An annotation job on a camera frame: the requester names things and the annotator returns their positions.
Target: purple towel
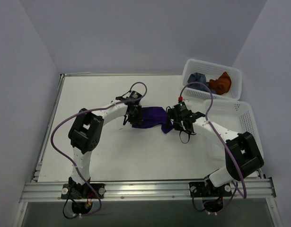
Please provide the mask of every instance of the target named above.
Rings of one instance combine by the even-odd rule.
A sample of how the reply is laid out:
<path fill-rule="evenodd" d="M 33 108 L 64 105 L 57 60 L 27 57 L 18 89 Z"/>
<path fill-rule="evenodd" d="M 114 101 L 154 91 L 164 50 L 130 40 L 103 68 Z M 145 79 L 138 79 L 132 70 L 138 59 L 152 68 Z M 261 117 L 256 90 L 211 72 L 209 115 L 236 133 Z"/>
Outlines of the purple towel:
<path fill-rule="evenodd" d="M 166 125 L 168 114 L 162 107 L 151 106 L 142 108 L 142 125 L 133 125 L 133 128 L 148 129 L 161 124 L 161 130 L 167 134 L 173 129 L 173 125 Z"/>

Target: blue cloth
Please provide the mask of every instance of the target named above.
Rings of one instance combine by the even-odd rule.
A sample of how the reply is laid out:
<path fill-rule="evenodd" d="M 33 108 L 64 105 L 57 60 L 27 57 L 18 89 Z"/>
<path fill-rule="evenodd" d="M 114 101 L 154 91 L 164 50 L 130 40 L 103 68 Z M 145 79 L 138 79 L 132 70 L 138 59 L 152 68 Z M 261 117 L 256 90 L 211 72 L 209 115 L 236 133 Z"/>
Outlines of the blue cloth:
<path fill-rule="evenodd" d="M 189 76 L 187 83 L 189 84 L 192 82 L 200 82 L 200 83 L 205 84 L 208 87 L 208 83 L 206 82 L 206 76 L 199 72 L 195 72 Z M 192 89 L 208 92 L 207 88 L 201 84 L 191 84 L 188 87 Z"/>
<path fill-rule="evenodd" d="M 142 108 L 142 125 L 133 125 L 133 128 L 148 129 L 156 125 L 161 125 L 161 130 L 167 134 L 173 129 L 173 125 L 167 126 L 168 114 L 162 107 L 151 106 Z"/>

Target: brown cloth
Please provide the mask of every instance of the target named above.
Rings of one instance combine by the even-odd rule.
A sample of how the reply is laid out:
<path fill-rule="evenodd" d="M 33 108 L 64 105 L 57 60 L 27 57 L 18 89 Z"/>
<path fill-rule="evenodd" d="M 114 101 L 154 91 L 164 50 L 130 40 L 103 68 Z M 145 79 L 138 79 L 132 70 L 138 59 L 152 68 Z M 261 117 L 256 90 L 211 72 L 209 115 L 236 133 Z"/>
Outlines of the brown cloth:
<path fill-rule="evenodd" d="M 231 86 L 231 79 L 227 72 L 224 72 L 219 79 L 213 80 L 210 79 L 208 87 L 211 90 L 215 90 L 217 95 L 223 95 L 228 92 Z"/>

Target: white wall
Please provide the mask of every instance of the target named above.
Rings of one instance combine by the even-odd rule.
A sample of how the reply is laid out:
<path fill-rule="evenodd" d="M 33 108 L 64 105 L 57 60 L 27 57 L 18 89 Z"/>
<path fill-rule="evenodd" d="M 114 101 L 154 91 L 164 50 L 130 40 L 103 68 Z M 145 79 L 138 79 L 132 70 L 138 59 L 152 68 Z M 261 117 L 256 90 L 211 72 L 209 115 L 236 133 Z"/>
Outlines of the white wall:
<path fill-rule="evenodd" d="M 60 72 L 232 65 L 266 0 L 20 0 Z"/>
<path fill-rule="evenodd" d="M 234 67 L 254 110 L 283 224 L 291 226 L 291 0 L 268 0 Z"/>
<path fill-rule="evenodd" d="M 0 227 L 10 226 L 30 181 L 58 72 L 18 0 L 0 0 Z"/>

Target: empty white basket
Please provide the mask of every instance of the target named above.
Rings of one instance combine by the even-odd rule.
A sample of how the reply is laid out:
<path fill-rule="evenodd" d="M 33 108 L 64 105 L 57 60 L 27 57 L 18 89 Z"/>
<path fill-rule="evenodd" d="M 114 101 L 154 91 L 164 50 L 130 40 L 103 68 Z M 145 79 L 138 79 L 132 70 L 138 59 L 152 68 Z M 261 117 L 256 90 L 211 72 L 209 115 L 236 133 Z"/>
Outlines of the empty white basket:
<path fill-rule="evenodd" d="M 213 94 L 214 99 L 234 99 L 239 100 L 242 90 L 242 73 L 238 69 L 231 68 L 224 65 L 218 65 L 206 61 L 199 61 L 189 59 L 183 70 L 183 86 L 187 84 L 188 78 L 192 73 L 199 72 L 206 76 L 206 82 L 210 79 L 218 79 L 222 73 L 227 72 L 231 79 L 231 86 L 229 92 L 223 95 Z M 188 96 L 198 97 L 202 99 L 210 99 L 210 93 L 196 90 L 193 88 L 185 88 L 185 94 Z"/>
<path fill-rule="evenodd" d="M 205 111 L 210 103 L 210 100 L 204 101 Z M 208 118 L 230 130 L 240 133 L 250 132 L 256 140 L 262 157 L 264 157 L 254 114 L 248 103 L 234 100 L 214 100 Z M 218 147 L 210 140 L 207 140 L 207 152 L 212 158 L 225 160 L 224 148 Z"/>

